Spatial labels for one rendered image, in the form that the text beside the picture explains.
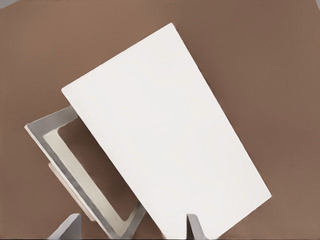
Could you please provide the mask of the white oven door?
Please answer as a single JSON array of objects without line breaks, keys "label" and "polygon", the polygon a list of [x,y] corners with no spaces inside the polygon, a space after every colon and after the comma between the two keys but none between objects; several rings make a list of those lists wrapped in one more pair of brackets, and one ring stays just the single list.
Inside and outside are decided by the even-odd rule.
[{"label": "white oven door", "polygon": [[30,122],[24,128],[107,236],[110,239],[131,239],[146,210],[141,203],[137,203],[128,219],[121,219],[58,133],[60,128],[76,119],[78,119],[77,113],[68,106]]}]

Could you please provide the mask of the white oven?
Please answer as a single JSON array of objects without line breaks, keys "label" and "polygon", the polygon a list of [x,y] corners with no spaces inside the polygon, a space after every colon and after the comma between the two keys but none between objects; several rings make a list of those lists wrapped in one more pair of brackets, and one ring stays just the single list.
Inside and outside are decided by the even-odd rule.
[{"label": "white oven", "polygon": [[172,23],[62,88],[167,239],[216,239],[271,193]]}]

